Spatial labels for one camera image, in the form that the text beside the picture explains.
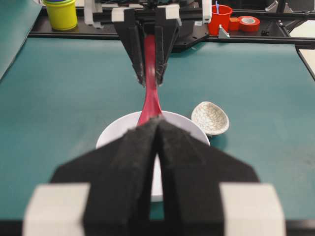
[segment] bowl rim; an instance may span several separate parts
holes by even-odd
[[[108,126],[106,126],[106,128],[100,133],[100,135],[99,135],[99,137],[98,137],[98,139],[97,139],[95,148],[100,148],[102,145],[104,145],[104,144],[100,144],[100,143],[99,143],[99,142],[100,142],[100,137],[102,136],[102,134],[103,134],[107,129],[109,129],[110,126],[114,125],[115,123],[119,122],[120,120],[124,119],[125,117],[134,115],[134,114],[136,114],[136,113],[141,113],[141,111],[132,112],[132,113],[129,113],[129,114],[127,114],[127,115],[124,115],[124,116],[122,116],[122,117],[120,117],[120,118],[114,120],[113,122],[111,122]],[[204,137],[205,137],[205,140],[207,141],[207,144],[210,146],[210,141],[209,141],[209,139],[208,139],[207,134],[206,134],[195,122],[193,122],[192,119],[189,119],[189,118],[187,118],[187,117],[185,117],[185,116],[183,116],[183,115],[181,115],[181,114],[175,113],[175,112],[162,111],[162,114],[163,114],[163,113],[173,114],[173,115],[179,116],[179,117],[181,117],[181,118],[184,118],[184,119],[186,119],[186,120],[192,122],[194,125],[196,125],[196,126],[198,127],[198,129],[200,129],[200,131],[202,132],[202,134],[203,134]]]

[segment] tape roll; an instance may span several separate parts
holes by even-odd
[[[253,16],[240,16],[240,30],[244,32],[256,32],[259,30],[260,20]]]

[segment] white bracket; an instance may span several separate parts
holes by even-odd
[[[89,192],[89,183],[38,185],[24,215],[22,236],[84,236]]]
[[[131,9],[130,7],[114,7],[112,9],[112,22],[124,22],[125,14],[124,11]]]
[[[265,11],[270,13],[276,13],[278,5],[279,5],[278,1],[274,1],[269,7],[265,8]]]
[[[292,8],[289,7],[289,4],[286,2],[284,6],[284,13],[292,13]]]
[[[165,15],[166,19],[177,19],[178,24],[181,26],[182,21],[181,18],[179,17],[179,5],[178,4],[170,4],[170,5],[162,5],[162,6],[157,6],[158,8],[165,8]]]
[[[285,217],[267,183],[221,182],[225,236],[285,236]]]
[[[84,23],[93,25],[95,28],[103,28],[100,22],[93,21],[93,13],[103,12],[102,3],[95,0],[84,0]]]
[[[219,38],[230,38],[230,34],[225,31],[222,25],[219,25]]]
[[[36,4],[44,6],[43,0],[33,0]]]
[[[131,8],[139,8],[139,9],[142,9],[142,8],[143,8],[142,5],[140,5],[140,4],[135,4],[135,3],[130,3],[130,4],[129,4],[129,7],[131,7]]]
[[[208,24],[212,17],[211,0],[202,0],[202,23]]]

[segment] spoon handle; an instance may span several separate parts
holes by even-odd
[[[154,35],[145,37],[144,54],[146,66],[146,96],[138,125],[142,125],[150,118],[162,113],[156,85],[156,49]]]

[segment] small white bowl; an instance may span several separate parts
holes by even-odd
[[[202,102],[196,106],[191,120],[209,136],[223,134],[230,126],[224,110],[212,102]]]

